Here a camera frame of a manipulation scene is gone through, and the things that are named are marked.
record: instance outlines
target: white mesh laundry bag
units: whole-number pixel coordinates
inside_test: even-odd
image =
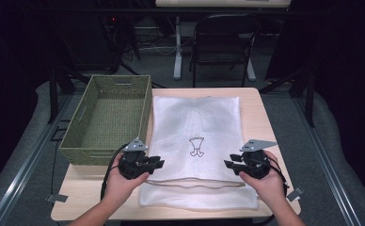
[[[165,164],[140,187],[140,206],[257,209],[255,190],[224,164],[243,145],[238,97],[154,96],[149,155]]]

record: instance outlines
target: wooden table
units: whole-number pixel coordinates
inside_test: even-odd
[[[221,88],[221,89],[153,89],[153,96],[179,97],[236,97],[240,98],[241,123],[244,140],[263,139],[276,141],[270,121],[268,120],[259,92],[253,88]],[[151,142],[153,115],[150,115],[146,144]],[[286,180],[293,185],[282,159],[278,146],[266,149],[277,158]],[[74,166],[70,165],[59,194],[68,196],[66,202],[56,202],[51,217],[53,220],[73,220],[100,200],[101,183],[105,174],[105,166]],[[188,211],[166,207],[139,207],[138,188],[110,219],[116,220],[159,220],[159,219],[198,219],[198,218],[257,218],[272,214],[270,209],[259,201],[258,210],[229,211]],[[291,202],[294,211],[300,213],[298,201]]]

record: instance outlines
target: finger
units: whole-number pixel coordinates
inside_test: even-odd
[[[135,187],[141,185],[144,183],[148,178],[150,177],[150,174],[148,172],[144,172],[141,175],[139,175],[137,178],[133,179],[132,182]]]
[[[256,184],[258,183],[259,180],[247,175],[245,172],[240,171],[239,172],[239,176],[241,177],[242,180],[244,180],[248,185],[252,186],[253,188],[255,188]]]
[[[123,156],[123,153],[118,153],[118,155],[116,155],[116,158],[113,161],[112,167],[115,167],[119,164],[119,161],[120,161],[122,156]]]
[[[274,161],[271,161],[271,166],[273,167],[277,167],[277,164],[278,163],[278,159],[276,158],[275,155],[273,155],[272,153],[268,152],[268,151],[264,151],[265,152],[265,155],[267,155],[269,158],[273,159]]]

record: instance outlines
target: printed icon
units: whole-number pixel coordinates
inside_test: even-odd
[[[204,137],[192,137],[189,139],[189,142],[194,146],[194,151],[190,153],[192,156],[197,155],[202,157],[204,155],[204,153],[200,151],[200,145],[202,144],[203,139]]]

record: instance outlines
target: black chair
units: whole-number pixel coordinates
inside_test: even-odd
[[[244,64],[241,87],[245,85],[250,50],[259,34],[260,20],[251,14],[214,14],[201,19],[194,34],[189,71],[196,86],[198,65]]]

